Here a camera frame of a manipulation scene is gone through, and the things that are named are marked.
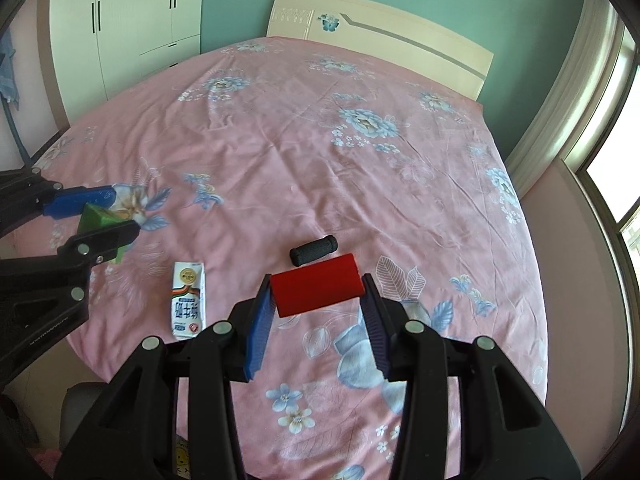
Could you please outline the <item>cream wardrobe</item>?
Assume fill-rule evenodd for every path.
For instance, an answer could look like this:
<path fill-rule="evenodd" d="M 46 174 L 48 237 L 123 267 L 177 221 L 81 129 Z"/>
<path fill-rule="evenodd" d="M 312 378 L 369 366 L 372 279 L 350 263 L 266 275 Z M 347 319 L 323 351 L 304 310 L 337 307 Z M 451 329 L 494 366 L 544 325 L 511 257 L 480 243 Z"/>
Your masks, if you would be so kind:
<path fill-rule="evenodd" d="M 52 63 L 69 122 L 201 51 L 203 0 L 49 0 Z"/>

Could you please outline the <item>black rubber grip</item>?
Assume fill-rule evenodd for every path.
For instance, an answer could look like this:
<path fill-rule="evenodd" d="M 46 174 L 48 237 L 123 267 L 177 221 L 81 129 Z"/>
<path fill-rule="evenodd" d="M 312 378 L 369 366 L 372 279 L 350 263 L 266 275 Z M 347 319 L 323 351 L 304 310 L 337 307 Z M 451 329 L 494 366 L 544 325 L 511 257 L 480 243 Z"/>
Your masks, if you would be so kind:
<path fill-rule="evenodd" d="M 288 255 L 293 266 L 303 266 L 304 264 L 312 263 L 325 256 L 336 252 L 338 248 L 337 239 L 334 235 L 327 235 L 313 240 L 306 244 L 294 247 L 290 250 Z"/>

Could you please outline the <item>red cylinder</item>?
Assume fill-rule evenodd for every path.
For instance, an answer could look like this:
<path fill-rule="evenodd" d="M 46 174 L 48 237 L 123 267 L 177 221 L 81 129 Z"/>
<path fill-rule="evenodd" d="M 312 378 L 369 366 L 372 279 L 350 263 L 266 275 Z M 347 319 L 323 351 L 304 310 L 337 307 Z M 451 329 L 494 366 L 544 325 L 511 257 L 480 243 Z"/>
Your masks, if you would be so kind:
<path fill-rule="evenodd" d="M 280 318 L 331 307 L 364 295 L 353 254 L 272 274 L 270 288 Z"/>

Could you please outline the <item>pink floral bed sheet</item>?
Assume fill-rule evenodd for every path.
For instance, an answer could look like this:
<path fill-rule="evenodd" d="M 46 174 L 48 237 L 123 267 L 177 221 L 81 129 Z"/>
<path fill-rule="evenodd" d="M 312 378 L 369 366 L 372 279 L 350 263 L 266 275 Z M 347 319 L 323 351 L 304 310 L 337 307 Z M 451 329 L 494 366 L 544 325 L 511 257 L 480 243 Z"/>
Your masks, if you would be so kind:
<path fill-rule="evenodd" d="M 521 204 L 480 104 L 325 44 L 262 38 L 168 68 L 79 119 L 38 162 L 111 185 L 141 232 L 91 275 L 70 346 L 110 379 L 145 336 L 172 341 L 178 261 L 201 263 L 225 318 L 293 247 L 343 254 L 442 336 L 491 336 L 545 396 L 547 319 Z"/>

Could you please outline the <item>window with frame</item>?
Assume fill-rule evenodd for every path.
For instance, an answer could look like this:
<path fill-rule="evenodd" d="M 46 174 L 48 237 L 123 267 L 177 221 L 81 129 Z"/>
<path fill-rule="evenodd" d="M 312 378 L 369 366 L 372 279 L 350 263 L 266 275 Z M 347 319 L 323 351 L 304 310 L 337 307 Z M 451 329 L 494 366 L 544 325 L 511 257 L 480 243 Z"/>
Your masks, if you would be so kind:
<path fill-rule="evenodd" d="M 612 73 L 566 159 L 611 246 L 629 307 L 639 309 L 639 45 L 624 32 Z"/>

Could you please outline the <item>white milk carton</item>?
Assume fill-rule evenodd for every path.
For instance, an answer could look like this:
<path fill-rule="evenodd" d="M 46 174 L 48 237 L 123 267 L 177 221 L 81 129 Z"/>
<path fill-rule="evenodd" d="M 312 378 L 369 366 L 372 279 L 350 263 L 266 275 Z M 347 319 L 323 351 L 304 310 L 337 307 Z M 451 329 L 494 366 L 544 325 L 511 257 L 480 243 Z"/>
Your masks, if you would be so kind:
<path fill-rule="evenodd" d="M 171 330 L 178 339 L 198 336 L 206 327 L 206 277 L 204 264 L 174 264 L 171 286 Z"/>

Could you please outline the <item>cream wooden headboard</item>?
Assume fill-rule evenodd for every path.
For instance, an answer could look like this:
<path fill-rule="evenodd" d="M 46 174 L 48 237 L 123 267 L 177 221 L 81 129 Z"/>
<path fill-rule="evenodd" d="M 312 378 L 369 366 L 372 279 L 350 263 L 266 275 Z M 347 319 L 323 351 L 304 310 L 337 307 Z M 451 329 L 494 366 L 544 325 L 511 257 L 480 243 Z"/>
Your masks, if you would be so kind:
<path fill-rule="evenodd" d="M 269 37 L 380 58 L 476 100 L 494 55 L 435 22 L 370 0 L 274 0 Z"/>

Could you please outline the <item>green triangular block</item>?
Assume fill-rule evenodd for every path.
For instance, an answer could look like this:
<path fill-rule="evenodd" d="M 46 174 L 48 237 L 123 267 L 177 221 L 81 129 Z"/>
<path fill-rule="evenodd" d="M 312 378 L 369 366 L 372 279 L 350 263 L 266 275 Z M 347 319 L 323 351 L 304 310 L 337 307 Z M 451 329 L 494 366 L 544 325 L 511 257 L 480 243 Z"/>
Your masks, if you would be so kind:
<path fill-rule="evenodd" d="M 84 210 L 80 215 L 80 220 L 78 223 L 77 233 L 76 234 L 85 234 L 88 232 L 92 232 L 95 230 L 107 228 L 108 226 L 114 226 L 115 224 L 119 224 L 122 222 L 129 221 L 128 218 L 122 218 L 119 214 L 116 214 L 115 211 L 111 211 L 111 209 L 103 208 L 100 206 L 96 206 L 93 204 L 85 204 Z M 119 247 L 117 249 L 116 257 L 110 260 L 110 263 L 119 264 L 122 262 L 122 257 L 126 252 L 129 244 Z M 88 254 L 88 246 L 87 244 L 79 244 L 77 251 L 81 255 Z"/>

